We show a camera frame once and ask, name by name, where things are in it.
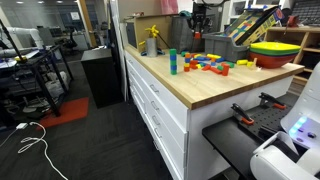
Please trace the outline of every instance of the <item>red mat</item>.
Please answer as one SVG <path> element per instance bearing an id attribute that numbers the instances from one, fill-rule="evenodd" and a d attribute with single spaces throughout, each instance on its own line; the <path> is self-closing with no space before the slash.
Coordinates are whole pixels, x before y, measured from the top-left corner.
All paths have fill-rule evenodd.
<path id="1" fill-rule="evenodd" d="M 64 102 L 59 110 L 61 116 L 55 117 L 50 114 L 41 119 L 40 124 L 48 128 L 84 118 L 88 115 L 88 104 L 88 97 Z"/>

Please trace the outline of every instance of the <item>gray carpet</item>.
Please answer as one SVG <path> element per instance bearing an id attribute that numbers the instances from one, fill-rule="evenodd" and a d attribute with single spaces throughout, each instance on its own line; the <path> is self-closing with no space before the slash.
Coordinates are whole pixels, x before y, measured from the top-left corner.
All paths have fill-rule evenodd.
<path id="1" fill-rule="evenodd" d="M 47 129 L 44 139 L 54 165 L 74 180 L 172 179 L 135 105 L 123 102 L 97 109 L 81 63 L 69 65 L 75 80 L 66 101 L 89 97 L 89 113 L 86 118 Z M 0 143 L 10 132 L 0 133 Z M 43 143 L 17 153 L 23 146 L 21 139 L 41 135 L 42 131 L 29 126 L 0 148 L 1 180 L 62 179 L 46 160 Z"/>

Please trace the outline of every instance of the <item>gray bin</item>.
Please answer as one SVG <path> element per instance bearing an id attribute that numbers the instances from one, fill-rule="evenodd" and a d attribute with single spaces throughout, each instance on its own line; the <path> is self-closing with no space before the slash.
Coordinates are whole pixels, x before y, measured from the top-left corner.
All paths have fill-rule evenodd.
<path id="1" fill-rule="evenodd" d="M 247 59 L 249 46 L 237 46 L 232 38 L 220 34 L 210 33 L 202 36 L 205 39 L 206 54 L 216 54 L 231 62 Z"/>

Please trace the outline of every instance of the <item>black clamp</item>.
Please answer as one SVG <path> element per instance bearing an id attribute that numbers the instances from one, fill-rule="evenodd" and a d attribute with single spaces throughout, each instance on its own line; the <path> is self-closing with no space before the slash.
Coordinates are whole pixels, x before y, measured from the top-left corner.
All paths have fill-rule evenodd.
<path id="1" fill-rule="evenodd" d="M 253 125 L 254 120 L 251 119 L 248 114 L 236 103 L 232 104 L 231 109 L 234 110 L 234 117 L 236 117 L 239 121 L 242 121 L 246 125 Z"/>
<path id="2" fill-rule="evenodd" d="M 261 98 L 260 105 L 264 105 L 268 101 L 268 102 L 274 103 L 273 107 L 276 107 L 282 110 L 286 109 L 286 105 L 284 103 L 278 101 L 276 98 L 274 98 L 273 96 L 267 93 L 262 92 L 259 98 Z"/>

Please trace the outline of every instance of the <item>white cable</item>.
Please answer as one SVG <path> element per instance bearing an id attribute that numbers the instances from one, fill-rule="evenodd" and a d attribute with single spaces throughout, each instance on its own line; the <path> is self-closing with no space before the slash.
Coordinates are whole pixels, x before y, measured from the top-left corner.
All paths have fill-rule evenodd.
<path id="1" fill-rule="evenodd" d="M 31 146 L 33 146 L 34 144 L 38 143 L 39 141 L 44 142 L 44 144 L 46 145 L 46 148 L 45 148 L 45 150 L 44 150 L 44 155 L 46 156 L 47 160 L 49 161 L 51 167 L 52 167 L 55 171 L 57 171 L 63 179 L 68 180 L 68 178 L 66 178 L 66 177 L 53 165 L 51 159 L 50 159 L 50 158 L 48 157 L 48 155 L 47 155 L 47 149 L 48 149 L 49 145 L 48 145 L 47 141 L 43 139 L 44 136 L 46 135 L 46 129 L 45 129 L 41 124 L 39 124 L 39 123 L 30 122 L 30 125 L 33 125 L 33 124 L 36 124 L 36 125 L 40 126 L 40 127 L 43 129 L 43 135 L 41 136 L 41 138 L 27 137 L 27 138 L 22 139 L 22 140 L 21 140 L 21 143 L 25 143 L 25 142 L 28 142 L 28 141 L 31 141 L 31 140 L 34 140 L 34 142 L 23 146 L 23 147 L 18 151 L 18 153 L 19 153 L 19 154 L 20 154 L 20 153 L 23 153 L 24 151 L 28 150 Z"/>
<path id="2" fill-rule="evenodd" d="M 9 136 L 1 143 L 0 147 L 2 147 L 17 130 L 18 129 L 15 129 L 12 133 L 10 133 Z"/>

